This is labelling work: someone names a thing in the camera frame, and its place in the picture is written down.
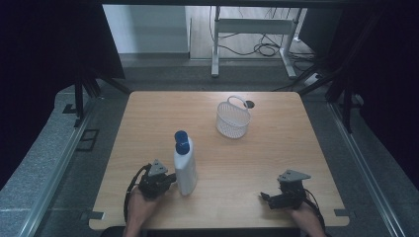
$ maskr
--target spray bottle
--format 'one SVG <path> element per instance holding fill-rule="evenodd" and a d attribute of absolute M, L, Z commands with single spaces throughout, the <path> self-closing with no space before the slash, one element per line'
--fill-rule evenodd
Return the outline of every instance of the spray bottle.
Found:
<path fill-rule="evenodd" d="M 176 179 L 180 193 L 186 196 L 192 193 L 198 178 L 194 158 L 194 142 L 184 130 L 175 133 L 175 140 Z"/>

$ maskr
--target blue cap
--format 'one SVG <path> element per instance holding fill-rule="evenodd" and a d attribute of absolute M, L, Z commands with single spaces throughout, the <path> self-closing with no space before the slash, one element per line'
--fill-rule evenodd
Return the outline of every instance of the blue cap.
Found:
<path fill-rule="evenodd" d="M 188 141 L 188 133 L 184 130 L 179 130 L 175 133 L 175 140 L 176 140 L 176 152 L 180 155 L 188 154 L 189 150 L 189 141 Z"/>

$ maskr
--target table surface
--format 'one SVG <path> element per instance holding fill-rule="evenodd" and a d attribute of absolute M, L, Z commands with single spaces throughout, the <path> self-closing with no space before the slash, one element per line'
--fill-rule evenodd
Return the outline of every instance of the table surface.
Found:
<path fill-rule="evenodd" d="M 239 139 L 216 129 L 217 105 L 231 95 L 255 103 L 247 133 Z M 237 105 L 237 99 L 230 100 Z M 286 169 L 311 176 L 303 185 L 316 197 L 327 226 L 344 226 L 344 209 L 305 108 L 293 92 L 133 92 L 93 211 L 92 229 L 125 225 L 124 198 L 135 173 L 159 159 L 174 173 L 174 134 L 194 141 L 198 182 L 182 197 L 173 184 L 144 224 L 147 229 L 294 227 L 281 210 L 270 210 L 260 192 L 279 195 Z"/>

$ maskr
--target wall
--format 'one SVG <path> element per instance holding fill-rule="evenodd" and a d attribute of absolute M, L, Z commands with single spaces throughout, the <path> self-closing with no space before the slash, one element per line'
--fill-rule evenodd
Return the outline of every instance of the wall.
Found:
<path fill-rule="evenodd" d="M 189 52 L 187 7 L 103 7 L 118 53 Z"/>

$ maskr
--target white basket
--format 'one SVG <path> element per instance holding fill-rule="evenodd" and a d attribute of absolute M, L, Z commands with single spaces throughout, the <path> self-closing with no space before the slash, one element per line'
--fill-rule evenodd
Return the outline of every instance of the white basket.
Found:
<path fill-rule="evenodd" d="M 230 98 L 243 102 L 245 109 L 230 103 Z M 240 138 L 246 131 L 251 116 L 245 100 L 239 96 L 230 96 L 226 102 L 221 102 L 216 111 L 216 128 L 221 134 L 230 138 Z"/>

